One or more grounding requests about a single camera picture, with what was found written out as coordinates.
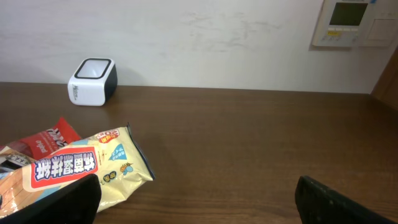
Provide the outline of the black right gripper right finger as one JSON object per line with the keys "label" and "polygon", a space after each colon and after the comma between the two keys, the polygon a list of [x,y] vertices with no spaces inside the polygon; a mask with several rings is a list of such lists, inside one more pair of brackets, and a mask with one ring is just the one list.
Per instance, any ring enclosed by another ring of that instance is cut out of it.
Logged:
{"label": "black right gripper right finger", "polygon": [[303,224],[395,224],[307,175],[298,180],[295,204]]}

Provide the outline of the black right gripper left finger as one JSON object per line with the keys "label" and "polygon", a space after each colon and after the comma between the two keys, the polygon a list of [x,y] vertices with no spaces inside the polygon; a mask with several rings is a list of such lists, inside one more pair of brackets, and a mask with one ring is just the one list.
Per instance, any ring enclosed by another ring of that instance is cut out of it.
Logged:
{"label": "black right gripper left finger", "polygon": [[1,219],[3,224],[92,224],[101,200],[100,182],[87,175]]}

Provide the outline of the yellow snack bag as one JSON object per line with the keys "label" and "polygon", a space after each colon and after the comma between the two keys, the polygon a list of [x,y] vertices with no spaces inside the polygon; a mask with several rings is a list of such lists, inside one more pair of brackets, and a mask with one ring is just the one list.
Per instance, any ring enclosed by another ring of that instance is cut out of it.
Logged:
{"label": "yellow snack bag", "polygon": [[39,137],[21,146],[1,148],[1,217],[66,189],[94,174],[101,198],[101,212],[123,202],[155,176],[132,138],[129,126],[103,131],[86,139],[65,142],[54,151]]}

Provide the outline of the red Hacks candy bag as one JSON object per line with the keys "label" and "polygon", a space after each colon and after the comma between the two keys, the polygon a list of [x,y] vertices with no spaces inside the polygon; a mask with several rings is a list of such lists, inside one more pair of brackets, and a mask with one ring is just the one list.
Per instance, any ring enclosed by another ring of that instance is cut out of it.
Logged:
{"label": "red Hacks candy bag", "polygon": [[65,118],[61,117],[54,127],[10,142],[7,146],[28,157],[39,160],[79,140],[81,140],[80,135]]}

